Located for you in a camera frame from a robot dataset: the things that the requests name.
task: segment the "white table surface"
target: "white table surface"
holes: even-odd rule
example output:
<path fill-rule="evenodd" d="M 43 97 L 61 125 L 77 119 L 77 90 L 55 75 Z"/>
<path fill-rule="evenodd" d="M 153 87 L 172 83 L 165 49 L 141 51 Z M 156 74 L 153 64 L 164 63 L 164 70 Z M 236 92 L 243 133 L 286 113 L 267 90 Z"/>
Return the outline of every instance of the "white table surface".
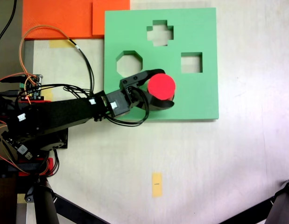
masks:
<path fill-rule="evenodd" d="M 90 120 L 69 129 L 49 178 L 56 193 L 112 224 L 217 224 L 289 178 L 289 0 L 131 0 L 132 9 L 186 7 L 217 8 L 219 120 L 135 128 Z M 77 43 L 99 91 L 104 42 Z M 48 41 L 35 41 L 33 72 L 45 84 L 89 86 L 75 49 Z M 152 197 L 153 172 L 162 173 L 162 197 Z"/>

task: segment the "black tripod leg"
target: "black tripod leg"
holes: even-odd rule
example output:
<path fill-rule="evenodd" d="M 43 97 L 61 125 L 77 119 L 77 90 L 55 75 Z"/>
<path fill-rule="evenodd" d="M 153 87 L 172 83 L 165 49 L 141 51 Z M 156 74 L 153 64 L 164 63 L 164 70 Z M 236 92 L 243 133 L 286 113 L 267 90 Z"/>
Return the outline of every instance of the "black tripod leg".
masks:
<path fill-rule="evenodd" d="M 257 224 L 268 217 L 273 202 L 271 197 L 220 224 Z"/>
<path fill-rule="evenodd" d="M 59 224 L 51 192 L 38 186 L 33 194 L 37 224 Z"/>
<path fill-rule="evenodd" d="M 110 224 L 58 194 L 55 194 L 55 207 L 59 215 L 76 224 Z"/>
<path fill-rule="evenodd" d="M 289 194 L 280 194 L 273 204 L 265 224 L 289 224 Z"/>

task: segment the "green shape sorter board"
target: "green shape sorter board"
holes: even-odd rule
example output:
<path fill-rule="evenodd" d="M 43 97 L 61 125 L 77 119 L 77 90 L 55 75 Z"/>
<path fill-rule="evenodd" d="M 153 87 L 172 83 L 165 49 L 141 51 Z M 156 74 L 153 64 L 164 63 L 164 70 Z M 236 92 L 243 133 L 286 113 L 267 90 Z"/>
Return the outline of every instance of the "green shape sorter board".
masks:
<path fill-rule="evenodd" d="M 167 24 L 173 39 L 167 46 L 154 46 L 147 31 Z M 218 76 L 216 9 L 166 9 L 106 11 L 104 90 L 119 88 L 124 77 L 117 72 L 117 60 L 127 52 L 137 52 L 142 71 L 163 69 L 176 83 L 175 105 L 154 111 L 149 119 L 218 119 Z M 200 72 L 183 73 L 182 56 L 201 56 Z M 123 119 L 142 119 L 145 112 L 132 108 Z"/>

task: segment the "red cylinder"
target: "red cylinder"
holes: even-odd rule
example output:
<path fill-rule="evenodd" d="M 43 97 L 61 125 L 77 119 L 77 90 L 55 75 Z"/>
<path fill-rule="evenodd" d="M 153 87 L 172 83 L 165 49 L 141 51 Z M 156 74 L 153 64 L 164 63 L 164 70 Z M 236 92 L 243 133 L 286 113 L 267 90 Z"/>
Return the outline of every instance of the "red cylinder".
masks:
<path fill-rule="evenodd" d="M 148 92 L 160 100 L 172 100 L 175 90 L 173 78 L 164 73 L 154 75 L 148 82 Z"/>

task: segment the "orange foam board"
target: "orange foam board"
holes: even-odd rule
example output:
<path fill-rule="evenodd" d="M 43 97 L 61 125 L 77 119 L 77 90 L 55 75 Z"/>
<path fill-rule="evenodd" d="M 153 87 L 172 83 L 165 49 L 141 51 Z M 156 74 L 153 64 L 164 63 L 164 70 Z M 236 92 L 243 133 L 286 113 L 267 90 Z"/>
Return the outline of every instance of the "orange foam board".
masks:
<path fill-rule="evenodd" d="M 130 10 L 130 0 L 93 0 L 92 35 L 94 38 L 104 38 L 105 11 Z"/>
<path fill-rule="evenodd" d="M 70 38 L 92 38 L 93 0 L 23 0 L 22 35 L 36 25 L 60 28 Z M 26 40 L 65 39 L 59 32 L 40 28 Z"/>

